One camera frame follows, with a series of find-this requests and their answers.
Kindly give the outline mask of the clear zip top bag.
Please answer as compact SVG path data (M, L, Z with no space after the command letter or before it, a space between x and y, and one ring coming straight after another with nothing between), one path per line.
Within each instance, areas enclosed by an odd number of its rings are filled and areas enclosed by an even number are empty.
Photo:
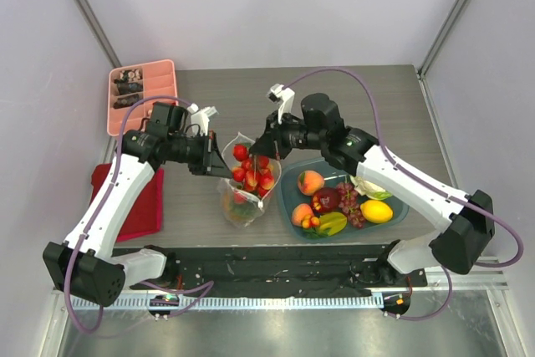
M281 176L281 165L250 152L253 140L238 133L223 149L223 160L231 169L230 179L221 179L224 217L236 227L247 227L267 209Z

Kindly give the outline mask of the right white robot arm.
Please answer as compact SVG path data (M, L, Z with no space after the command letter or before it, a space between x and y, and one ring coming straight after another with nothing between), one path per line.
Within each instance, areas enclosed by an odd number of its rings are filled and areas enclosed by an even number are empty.
M303 116L291 113L294 92L281 84L268 98L277 110L266 118L263 134L251 152L282 160L291 150L319 150L333 168L359 176L390 192L419 212L433 232L409 241L394 241L378 258L382 283L395 286L416 269L442 266L467 274L492 239L492 199L483 191L469 195L424 174L380 146L371 134L344 123L326 94L306 96Z

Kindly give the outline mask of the orange toy pineapple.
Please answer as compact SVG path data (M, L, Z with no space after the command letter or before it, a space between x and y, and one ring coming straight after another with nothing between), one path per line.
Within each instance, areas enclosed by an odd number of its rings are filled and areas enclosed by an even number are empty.
M243 198L240 194L230 192L221 197L224 217L231 223L248 225L260 216L256 202Z

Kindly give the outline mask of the red cherry bunch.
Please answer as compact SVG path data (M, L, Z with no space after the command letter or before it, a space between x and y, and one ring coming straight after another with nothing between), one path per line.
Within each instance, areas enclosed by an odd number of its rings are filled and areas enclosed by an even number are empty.
M237 164L232 168L232 179L239 191L262 200L275 186L274 167L266 156L252 155L245 143L232 148L232 156Z

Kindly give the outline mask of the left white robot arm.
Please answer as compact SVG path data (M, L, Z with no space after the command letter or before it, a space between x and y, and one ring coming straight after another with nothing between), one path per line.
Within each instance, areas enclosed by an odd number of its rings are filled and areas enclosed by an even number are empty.
M167 95L153 97L152 103L145 128L124 130L119 137L110 172L80 222L62 243L50 242L43 251L53 285L65 296L108 307L123 288L147 279L158 288L171 288L178 269L164 250L147 246L114 256L131 208L167 161L187 165L194 176L232 175L209 128L215 107L184 108Z

